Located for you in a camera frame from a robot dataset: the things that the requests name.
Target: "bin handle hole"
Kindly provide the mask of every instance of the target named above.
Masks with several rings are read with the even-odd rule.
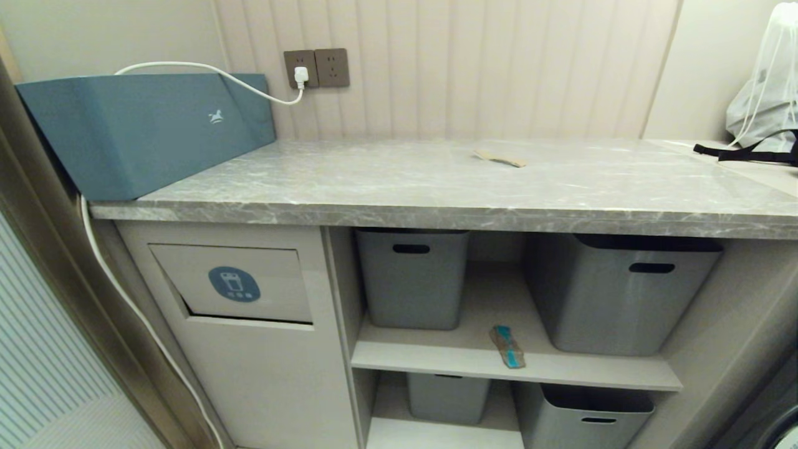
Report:
[[[591,424],[614,424],[617,419],[612,418],[582,418],[583,423],[591,423]]]
[[[399,254],[427,254],[429,246],[426,244],[395,244],[393,252]]]
[[[629,266],[631,272],[646,272],[652,274],[667,274],[676,269],[674,264],[644,264],[637,263]]]

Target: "striped door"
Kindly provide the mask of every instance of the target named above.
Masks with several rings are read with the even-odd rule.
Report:
[[[163,449],[0,215],[0,448]]]

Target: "electrical outlet panel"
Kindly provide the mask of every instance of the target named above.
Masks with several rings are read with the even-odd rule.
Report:
[[[318,73],[316,71],[316,57],[313,50],[296,50],[283,52],[286,59],[286,72],[288,73],[288,83],[292,89],[298,89],[297,82],[294,80],[295,67],[307,67],[308,80],[305,87],[318,87]]]
[[[315,53],[318,85],[347,87],[350,84],[349,59],[345,48],[321,49]]]

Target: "open shelf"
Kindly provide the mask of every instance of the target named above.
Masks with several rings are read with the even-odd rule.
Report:
[[[488,336],[496,324],[512,328],[526,357],[525,368],[504,366]],[[594,356],[552,346],[523,273],[504,263],[469,264],[460,326],[453,331],[379,328],[365,317],[352,366],[634,390],[682,389],[661,356]]]
[[[381,374],[367,449],[523,449],[507,382],[494,382],[482,422],[476,426],[415,419],[408,407],[407,383],[399,373]]]

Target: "blue circular sticker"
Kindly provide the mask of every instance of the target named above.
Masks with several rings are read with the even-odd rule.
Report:
[[[260,298],[260,288],[250,273],[233,267],[216,267],[207,274],[211,285],[221,296],[241,303]]]

